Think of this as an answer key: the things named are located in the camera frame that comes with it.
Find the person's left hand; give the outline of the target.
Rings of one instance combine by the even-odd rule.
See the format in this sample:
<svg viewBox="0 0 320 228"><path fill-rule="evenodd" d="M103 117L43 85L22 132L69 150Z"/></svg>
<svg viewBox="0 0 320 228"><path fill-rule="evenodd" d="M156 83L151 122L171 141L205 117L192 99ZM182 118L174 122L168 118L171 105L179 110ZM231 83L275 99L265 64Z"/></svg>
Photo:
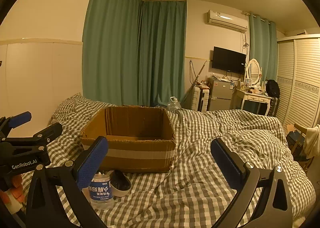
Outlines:
<svg viewBox="0 0 320 228"><path fill-rule="evenodd" d="M23 203L25 200L25 196L23 194L23 186L22 186L22 176L16 175L14 177L12 177L12 185L13 187L10 189L10 192L12 194L12 196L20 203ZM8 204L10 203L10 198L8 197L8 195L3 192L0 191L0 196L1 196L1 200L3 201L4 204Z"/></svg>

